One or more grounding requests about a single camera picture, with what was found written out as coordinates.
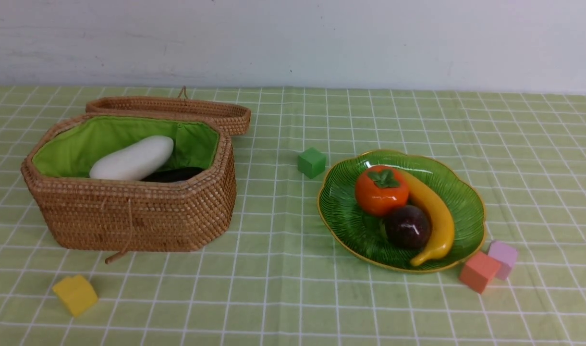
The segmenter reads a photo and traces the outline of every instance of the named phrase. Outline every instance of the wooden block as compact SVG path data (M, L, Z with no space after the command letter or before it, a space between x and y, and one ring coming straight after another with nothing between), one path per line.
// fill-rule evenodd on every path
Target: wooden block
M92 285L81 275L65 277L52 290L73 317L78 317L99 300Z
M495 240L491 242L487 254L500 262L500 270L496 273L496 277L500 280L506 280L517 262L517 250L502 241Z
M479 251L464 264L462 273L460 273L460 281L476 293L482 294L499 270L499 261Z
M297 156L297 170L308 178L314 179L325 171L327 156L315 148L307 149Z

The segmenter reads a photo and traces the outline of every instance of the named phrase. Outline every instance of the woven rattan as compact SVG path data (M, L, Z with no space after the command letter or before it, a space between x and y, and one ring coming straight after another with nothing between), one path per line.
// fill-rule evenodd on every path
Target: woven rattan
M96 116L91 113L49 129L22 162L21 173L54 239L81 250L184 252L222 235L232 219L237 195L231 137L216 124L190 114L144 114L138 118L201 121L218 132L210 168L177 183L59 178L42 175L32 158L56 135Z
M86 104L86 112L106 112L116 115L171 113L176 120L191 114L212 121L230 136L245 134L251 123L251 110L240 105L214 101L190 100L186 87L177 98L151 96L103 97Z

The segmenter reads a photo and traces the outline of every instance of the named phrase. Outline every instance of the basket string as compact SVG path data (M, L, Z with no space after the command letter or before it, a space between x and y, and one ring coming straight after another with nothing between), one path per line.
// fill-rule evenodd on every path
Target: basket string
M184 93L184 97L186 97L186 99L188 100L188 95L186 94L186 86L183 86L182 89L180 90L180 93L178 94L177 98L180 98L180 96L182 96L182 94Z
M101 209L103 209L103 206L105 205L105 202L107 201L107 198L104 199L104 201L101 204ZM126 239L126 243L124 244L124 246L122 247L122 250L116 252L115 254L111 255L110 257L105 259L105 264L110 264L115 260L118 260L119 258L121 258L122 256L124 256L126 254L126 250L129 247L129 244L131 243L131 239L133 238L133 233L134 233L134 227L133 227L133 210L131 209L131 199L129 198L129 238Z

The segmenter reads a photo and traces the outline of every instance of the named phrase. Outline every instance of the pink block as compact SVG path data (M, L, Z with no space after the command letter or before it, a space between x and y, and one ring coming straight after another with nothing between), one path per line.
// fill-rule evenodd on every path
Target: pink block
M517 250L502 241L492 241L491 245L489 246L489 252L487 254L500 262L500 269L498 273L496 273L496 277L500 280L506 280L515 267L515 262L517 261Z

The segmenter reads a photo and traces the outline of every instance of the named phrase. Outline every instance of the orange persimmon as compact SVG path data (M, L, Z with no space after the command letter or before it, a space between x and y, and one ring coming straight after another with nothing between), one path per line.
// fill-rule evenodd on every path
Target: orange persimmon
M372 166L357 178L355 199L364 212L374 217L385 217L390 210L406 205L409 186L398 169Z

